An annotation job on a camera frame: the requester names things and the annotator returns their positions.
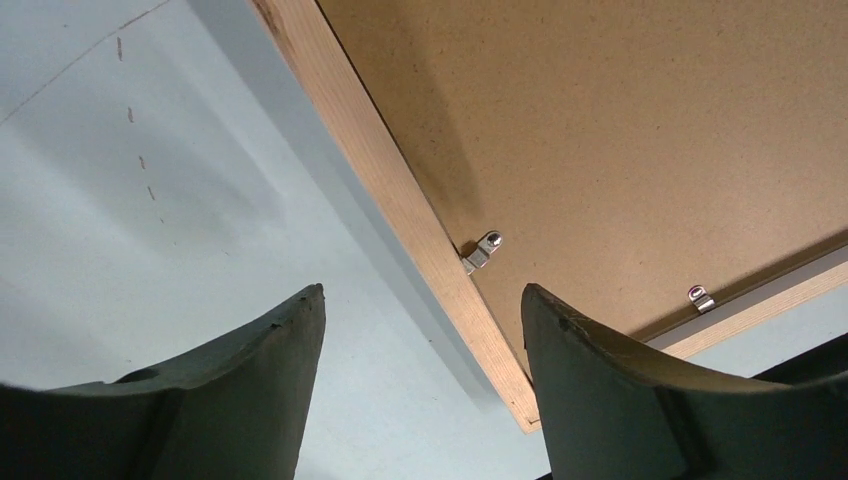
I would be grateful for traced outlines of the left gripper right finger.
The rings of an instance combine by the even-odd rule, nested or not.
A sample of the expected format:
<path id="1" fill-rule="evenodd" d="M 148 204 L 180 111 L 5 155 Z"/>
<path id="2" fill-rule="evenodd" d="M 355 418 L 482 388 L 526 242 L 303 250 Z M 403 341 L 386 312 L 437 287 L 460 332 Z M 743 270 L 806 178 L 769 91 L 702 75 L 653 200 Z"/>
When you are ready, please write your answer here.
<path id="1" fill-rule="evenodd" d="M 554 479 L 843 479 L 847 340 L 755 377 L 701 367 L 540 285 L 521 319 Z"/>

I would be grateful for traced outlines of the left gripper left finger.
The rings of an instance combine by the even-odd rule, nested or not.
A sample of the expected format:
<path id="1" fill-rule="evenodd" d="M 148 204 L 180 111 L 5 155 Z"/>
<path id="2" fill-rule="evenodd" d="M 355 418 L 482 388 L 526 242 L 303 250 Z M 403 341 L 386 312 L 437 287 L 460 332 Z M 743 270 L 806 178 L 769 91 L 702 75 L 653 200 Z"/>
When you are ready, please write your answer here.
<path id="1" fill-rule="evenodd" d="M 112 383 L 1 389 L 5 479 L 290 479 L 326 326 L 321 285 Z"/>

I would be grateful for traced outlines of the silver frame turn clip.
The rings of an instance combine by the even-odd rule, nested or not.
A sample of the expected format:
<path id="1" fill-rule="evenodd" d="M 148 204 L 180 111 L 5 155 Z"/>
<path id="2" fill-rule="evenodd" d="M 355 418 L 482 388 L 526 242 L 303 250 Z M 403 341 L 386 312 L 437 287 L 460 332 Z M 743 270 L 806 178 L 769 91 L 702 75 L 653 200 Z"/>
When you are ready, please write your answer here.
<path id="1" fill-rule="evenodd" d="M 491 230 L 479 238 L 475 243 L 464 246 L 460 253 L 460 260 L 467 275 L 483 268 L 491 259 L 495 251 L 503 244 L 504 237 L 497 230 Z"/>

